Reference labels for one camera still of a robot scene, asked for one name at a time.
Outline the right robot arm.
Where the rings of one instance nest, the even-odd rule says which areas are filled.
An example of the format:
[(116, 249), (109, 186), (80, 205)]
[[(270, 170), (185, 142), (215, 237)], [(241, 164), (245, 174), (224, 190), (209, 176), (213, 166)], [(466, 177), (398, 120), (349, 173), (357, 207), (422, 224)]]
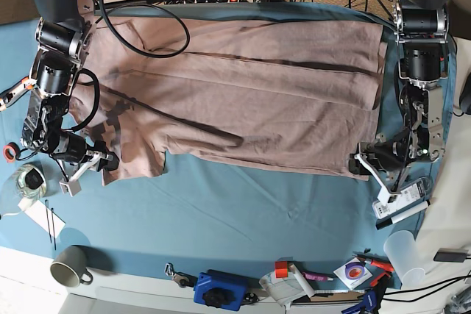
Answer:
[[(100, 87), (96, 75), (83, 67), (92, 36), (92, 25), (79, 13), (77, 0), (35, 0), (40, 21), (35, 38), (38, 52), (30, 70), (32, 93), (24, 120), (21, 145), (33, 154), (81, 165), (97, 159), (97, 171), (114, 171), (118, 157), (105, 142), (92, 146), (80, 137), (99, 109)], [(72, 128), (62, 128), (71, 94), (80, 75), (91, 78), (93, 103), (89, 115)]]

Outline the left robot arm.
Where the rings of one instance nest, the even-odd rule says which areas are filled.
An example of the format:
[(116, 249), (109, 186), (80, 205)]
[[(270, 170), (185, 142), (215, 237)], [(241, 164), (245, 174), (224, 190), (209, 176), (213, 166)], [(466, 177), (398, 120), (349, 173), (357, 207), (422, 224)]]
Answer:
[(394, 89), (403, 128), (385, 142), (360, 143), (351, 156), (354, 174), (403, 171), (434, 163), (444, 151), (443, 94), (448, 77), (449, 0), (394, 0), (398, 61)]

